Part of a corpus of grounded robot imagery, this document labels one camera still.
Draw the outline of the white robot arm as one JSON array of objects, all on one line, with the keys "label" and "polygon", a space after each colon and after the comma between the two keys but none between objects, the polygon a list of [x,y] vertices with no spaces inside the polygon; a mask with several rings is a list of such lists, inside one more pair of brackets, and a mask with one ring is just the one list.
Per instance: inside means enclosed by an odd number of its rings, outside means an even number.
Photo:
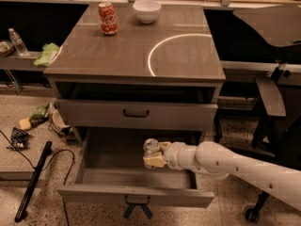
[{"label": "white robot arm", "polygon": [[231,174],[301,210],[300,170],[240,155],[212,141],[193,146],[149,138],[143,150],[144,165],[148,169],[168,166],[214,179],[224,179]]}]

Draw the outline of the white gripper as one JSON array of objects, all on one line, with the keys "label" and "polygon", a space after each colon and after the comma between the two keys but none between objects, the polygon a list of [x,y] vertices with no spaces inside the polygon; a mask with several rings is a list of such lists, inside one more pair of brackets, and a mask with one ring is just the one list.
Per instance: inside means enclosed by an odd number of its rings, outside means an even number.
[{"label": "white gripper", "polygon": [[185,143],[163,141],[159,142],[159,147],[164,155],[161,152],[144,154],[143,161],[147,169],[163,168],[167,164],[173,170],[184,170],[180,160],[180,152],[186,147]]}]

